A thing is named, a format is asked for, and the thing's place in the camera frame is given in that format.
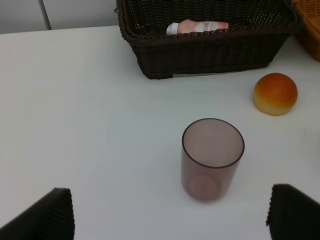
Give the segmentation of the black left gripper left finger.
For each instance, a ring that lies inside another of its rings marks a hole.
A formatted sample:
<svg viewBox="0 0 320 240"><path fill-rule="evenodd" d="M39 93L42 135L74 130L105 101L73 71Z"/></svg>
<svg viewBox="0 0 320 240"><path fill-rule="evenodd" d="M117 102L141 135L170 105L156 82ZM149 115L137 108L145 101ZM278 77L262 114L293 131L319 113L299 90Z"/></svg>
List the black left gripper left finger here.
<svg viewBox="0 0 320 240"><path fill-rule="evenodd" d="M2 240L73 240L75 219L69 188L53 188L0 228Z"/></svg>

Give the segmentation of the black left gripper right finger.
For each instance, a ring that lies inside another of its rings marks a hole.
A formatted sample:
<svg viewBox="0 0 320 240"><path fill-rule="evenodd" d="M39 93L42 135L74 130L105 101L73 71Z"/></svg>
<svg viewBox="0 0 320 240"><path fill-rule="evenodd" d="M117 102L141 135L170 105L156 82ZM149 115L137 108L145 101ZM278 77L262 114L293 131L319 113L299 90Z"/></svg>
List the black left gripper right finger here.
<svg viewBox="0 0 320 240"><path fill-rule="evenodd" d="M275 184L266 225L273 240L318 240L320 204L290 184Z"/></svg>

